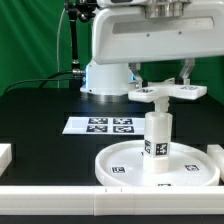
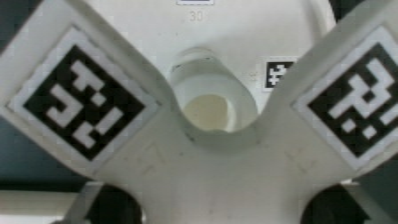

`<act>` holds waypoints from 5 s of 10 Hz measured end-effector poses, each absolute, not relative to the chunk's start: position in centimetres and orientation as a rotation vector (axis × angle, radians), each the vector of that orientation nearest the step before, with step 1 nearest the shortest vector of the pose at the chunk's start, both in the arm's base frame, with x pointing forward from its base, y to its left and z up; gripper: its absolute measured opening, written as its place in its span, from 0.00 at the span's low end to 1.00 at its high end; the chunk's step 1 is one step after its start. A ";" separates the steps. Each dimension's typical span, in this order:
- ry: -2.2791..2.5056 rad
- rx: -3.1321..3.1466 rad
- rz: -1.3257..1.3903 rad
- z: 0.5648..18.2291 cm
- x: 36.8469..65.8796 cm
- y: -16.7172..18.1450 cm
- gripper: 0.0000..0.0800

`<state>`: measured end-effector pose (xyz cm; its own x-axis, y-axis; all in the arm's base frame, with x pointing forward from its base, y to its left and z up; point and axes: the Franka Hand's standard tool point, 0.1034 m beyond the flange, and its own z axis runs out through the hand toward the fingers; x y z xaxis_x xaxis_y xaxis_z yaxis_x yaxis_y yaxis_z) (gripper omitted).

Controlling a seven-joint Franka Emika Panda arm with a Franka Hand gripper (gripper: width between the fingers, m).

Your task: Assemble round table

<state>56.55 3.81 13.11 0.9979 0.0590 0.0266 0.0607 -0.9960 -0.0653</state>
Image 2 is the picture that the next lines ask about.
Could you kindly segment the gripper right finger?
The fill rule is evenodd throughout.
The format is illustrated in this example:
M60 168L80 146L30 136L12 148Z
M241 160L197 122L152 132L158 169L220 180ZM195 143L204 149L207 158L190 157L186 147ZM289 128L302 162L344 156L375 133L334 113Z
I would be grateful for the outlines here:
M334 185L314 195L300 224L390 224L390 216L357 182Z

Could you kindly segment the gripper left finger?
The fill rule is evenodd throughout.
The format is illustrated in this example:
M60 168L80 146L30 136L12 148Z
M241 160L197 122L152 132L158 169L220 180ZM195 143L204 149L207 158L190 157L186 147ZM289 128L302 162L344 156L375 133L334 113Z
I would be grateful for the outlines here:
M133 196L103 182L87 182L58 224L142 224Z

